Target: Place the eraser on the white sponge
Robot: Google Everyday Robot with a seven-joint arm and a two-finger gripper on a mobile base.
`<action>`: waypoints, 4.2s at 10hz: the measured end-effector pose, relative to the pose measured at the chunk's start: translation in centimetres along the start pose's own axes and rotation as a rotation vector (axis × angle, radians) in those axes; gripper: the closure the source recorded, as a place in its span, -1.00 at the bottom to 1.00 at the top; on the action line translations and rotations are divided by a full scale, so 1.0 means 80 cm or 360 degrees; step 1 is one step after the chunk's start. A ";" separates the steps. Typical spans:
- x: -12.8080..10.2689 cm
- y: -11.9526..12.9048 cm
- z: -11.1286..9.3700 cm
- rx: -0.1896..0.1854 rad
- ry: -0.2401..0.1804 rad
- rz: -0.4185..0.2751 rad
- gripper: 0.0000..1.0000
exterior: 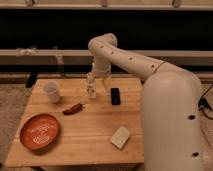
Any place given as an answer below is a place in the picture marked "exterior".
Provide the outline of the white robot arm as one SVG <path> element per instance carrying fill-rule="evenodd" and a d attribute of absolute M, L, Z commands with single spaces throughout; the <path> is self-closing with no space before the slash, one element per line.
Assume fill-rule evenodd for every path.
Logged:
<path fill-rule="evenodd" d="M 204 171 L 198 103 L 200 79 L 174 64 L 117 47 L 108 33 L 91 39 L 92 71 L 116 65 L 143 82 L 141 120 L 145 171 Z"/>

